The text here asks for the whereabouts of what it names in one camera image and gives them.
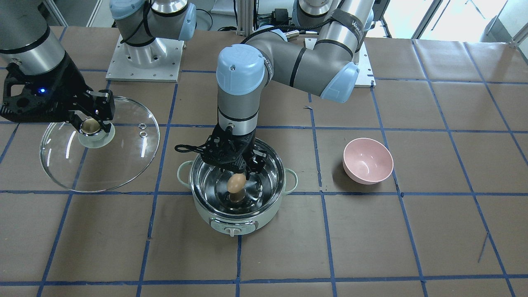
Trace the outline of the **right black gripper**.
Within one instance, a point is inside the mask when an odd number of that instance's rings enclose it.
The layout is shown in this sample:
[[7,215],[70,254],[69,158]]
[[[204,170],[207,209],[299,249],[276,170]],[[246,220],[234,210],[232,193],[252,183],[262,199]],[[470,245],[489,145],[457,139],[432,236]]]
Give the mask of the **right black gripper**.
[[110,133],[115,114],[111,90],[95,92],[73,62],[60,62],[40,75],[26,75],[12,62],[2,93],[1,116],[15,123],[70,123],[78,133],[85,120],[76,111],[94,118]]

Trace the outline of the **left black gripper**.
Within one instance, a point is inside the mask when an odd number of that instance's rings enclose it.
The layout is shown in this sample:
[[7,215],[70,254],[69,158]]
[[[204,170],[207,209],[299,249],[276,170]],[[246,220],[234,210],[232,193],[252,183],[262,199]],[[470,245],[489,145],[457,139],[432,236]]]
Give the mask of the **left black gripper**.
[[260,174],[268,159],[266,150],[256,148],[256,130],[245,135],[234,135],[232,127],[223,130],[215,126],[198,152],[206,164],[234,174],[246,170],[246,179],[251,174]]

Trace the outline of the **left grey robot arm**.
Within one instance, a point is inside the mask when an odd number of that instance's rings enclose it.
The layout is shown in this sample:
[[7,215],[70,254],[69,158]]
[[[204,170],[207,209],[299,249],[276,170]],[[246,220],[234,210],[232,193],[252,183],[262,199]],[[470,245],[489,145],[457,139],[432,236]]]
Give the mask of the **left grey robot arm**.
[[[373,17],[373,0],[296,2],[297,9],[322,9],[318,24],[262,26],[217,58],[217,124],[200,146],[180,144],[221,170],[260,173],[271,150],[258,149],[256,128],[262,90],[270,81],[322,99],[346,102],[358,79],[359,53]],[[189,0],[112,0],[109,8],[134,66],[164,60],[159,39],[187,41],[196,29],[196,6]]]

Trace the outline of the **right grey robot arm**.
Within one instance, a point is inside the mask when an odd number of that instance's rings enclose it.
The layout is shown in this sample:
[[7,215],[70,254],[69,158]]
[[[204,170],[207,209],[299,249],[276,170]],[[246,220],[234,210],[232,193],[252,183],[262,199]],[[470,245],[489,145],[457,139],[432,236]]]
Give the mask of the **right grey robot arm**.
[[[128,48],[154,49],[158,39],[190,40],[196,6],[188,0],[112,0],[109,9]],[[68,123],[91,135],[111,133],[115,114],[111,90],[94,91],[51,32],[33,0],[2,0],[1,58],[8,72],[1,116],[15,123]]]

